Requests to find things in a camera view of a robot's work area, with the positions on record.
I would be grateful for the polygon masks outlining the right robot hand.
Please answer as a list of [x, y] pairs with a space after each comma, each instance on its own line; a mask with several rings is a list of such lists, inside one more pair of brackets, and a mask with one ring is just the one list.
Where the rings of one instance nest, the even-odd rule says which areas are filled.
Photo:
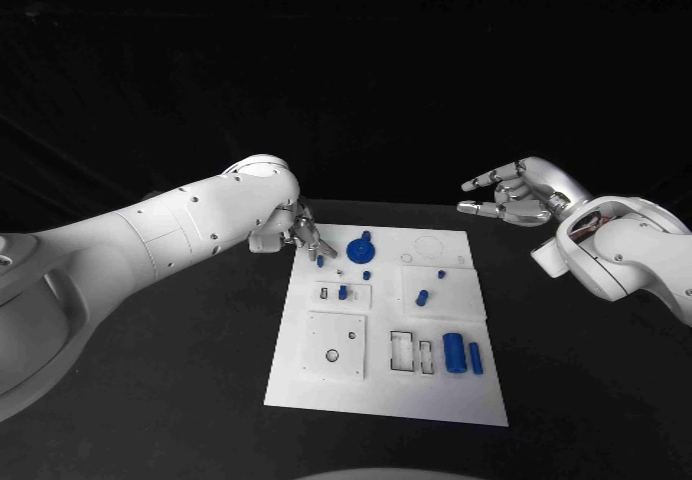
[[522, 227], [536, 227], [550, 220], [562, 222], [592, 195], [573, 177], [550, 161], [526, 157], [496, 167], [461, 185], [464, 192], [493, 187], [494, 200], [462, 200], [457, 211], [498, 219]]

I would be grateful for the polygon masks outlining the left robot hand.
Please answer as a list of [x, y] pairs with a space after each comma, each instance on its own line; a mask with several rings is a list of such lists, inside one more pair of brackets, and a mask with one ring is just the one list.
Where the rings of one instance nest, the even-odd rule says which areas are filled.
[[337, 252], [321, 239], [310, 207], [302, 201], [292, 205], [292, 224], [279, 234], [281, 243], [307, 249], [308, 260], [314, 262], [318, 256], [337, 258]]

